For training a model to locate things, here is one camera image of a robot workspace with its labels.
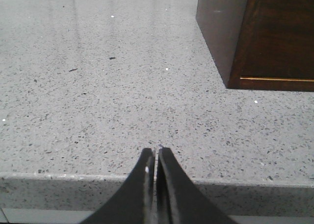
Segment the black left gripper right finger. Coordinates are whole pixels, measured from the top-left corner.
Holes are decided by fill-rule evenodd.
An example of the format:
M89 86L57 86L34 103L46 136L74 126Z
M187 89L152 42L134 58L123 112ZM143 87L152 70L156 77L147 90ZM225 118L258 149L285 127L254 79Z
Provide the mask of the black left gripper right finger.
M193 184L170 148L158 151L157 220L159 224L235 224Z

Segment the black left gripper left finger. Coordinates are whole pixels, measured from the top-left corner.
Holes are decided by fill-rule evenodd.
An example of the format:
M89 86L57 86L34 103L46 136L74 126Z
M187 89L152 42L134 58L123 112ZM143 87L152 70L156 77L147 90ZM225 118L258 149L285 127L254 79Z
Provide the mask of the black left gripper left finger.
M154 191L155 152L144 148L117 192L83 224L149 224Z

